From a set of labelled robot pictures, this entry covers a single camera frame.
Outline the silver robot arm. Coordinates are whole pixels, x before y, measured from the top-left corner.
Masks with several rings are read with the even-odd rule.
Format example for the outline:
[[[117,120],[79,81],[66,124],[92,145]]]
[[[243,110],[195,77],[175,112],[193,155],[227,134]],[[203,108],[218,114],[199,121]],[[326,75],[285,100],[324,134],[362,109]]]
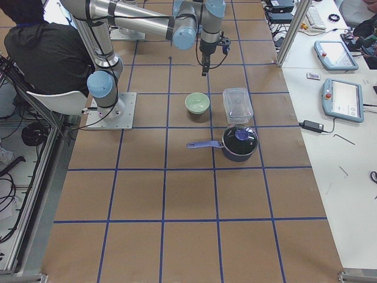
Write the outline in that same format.
[[[102,119],[116,119],[125,109],[117,87],[123,63],[114,52],[110,26],[162,37],[180,50],[195,47],[201,52],[197,61],[203,77],[211,70],[210,57],[216,48],[221,46],[223,54],[230,49],[230,40],[221,31],[224,1],[175,1],[173,15],[124,1],[62,1],[62,5],[73,17],[95,64],[87,86]]]

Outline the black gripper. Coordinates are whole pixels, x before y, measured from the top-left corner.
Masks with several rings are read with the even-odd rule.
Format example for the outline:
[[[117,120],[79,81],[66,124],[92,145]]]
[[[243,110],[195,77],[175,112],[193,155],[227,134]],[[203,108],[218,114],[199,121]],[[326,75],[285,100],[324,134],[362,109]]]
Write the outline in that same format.
[[[210,55],[214,54],[218,46],[221,47],[222,53],[227,55],[230,51],[231,40],[224,36],[223,31],[209,33],[202,31],[200,36],[200,51],[202,53],[201,76],[205,77],[210,70]]]

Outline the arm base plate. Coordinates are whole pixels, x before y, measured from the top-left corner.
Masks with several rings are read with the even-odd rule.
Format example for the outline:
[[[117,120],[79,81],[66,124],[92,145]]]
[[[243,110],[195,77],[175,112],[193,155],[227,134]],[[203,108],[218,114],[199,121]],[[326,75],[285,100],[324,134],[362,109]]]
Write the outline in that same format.
[[[126,28],[110,28],[112,41],[138,41],[145,40],[145,33]]]
[[[87,115],[86,127],[91,130],[131,130],[133,128],[135,105],[137,100],[136,92],[125,92],[118,94],[118,101],[114,108],[104,109],[97,106],[94,98]]]

